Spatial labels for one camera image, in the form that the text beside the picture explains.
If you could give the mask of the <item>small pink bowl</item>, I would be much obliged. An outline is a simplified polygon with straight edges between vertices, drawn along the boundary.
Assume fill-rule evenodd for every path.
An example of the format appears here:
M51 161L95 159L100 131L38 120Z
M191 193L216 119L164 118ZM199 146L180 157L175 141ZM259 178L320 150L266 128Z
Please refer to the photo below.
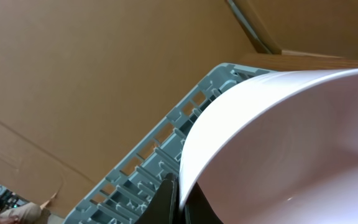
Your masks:
M197 187L223 223L358 223L358 68L225 91L186 138L180 208Z

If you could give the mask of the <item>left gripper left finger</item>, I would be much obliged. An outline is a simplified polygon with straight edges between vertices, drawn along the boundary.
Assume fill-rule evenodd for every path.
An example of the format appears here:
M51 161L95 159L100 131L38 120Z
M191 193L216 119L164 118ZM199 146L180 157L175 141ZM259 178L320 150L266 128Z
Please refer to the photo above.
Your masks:
M177 219L178 178L168 173L149 206L135 224L174 224Z

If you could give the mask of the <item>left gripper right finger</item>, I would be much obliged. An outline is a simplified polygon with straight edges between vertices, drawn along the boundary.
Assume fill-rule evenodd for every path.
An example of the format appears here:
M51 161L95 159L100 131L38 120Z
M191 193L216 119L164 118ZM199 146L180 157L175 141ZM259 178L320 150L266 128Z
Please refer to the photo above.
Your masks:
M192 188L186 201L184 222L185 224L223 224L197 183Z

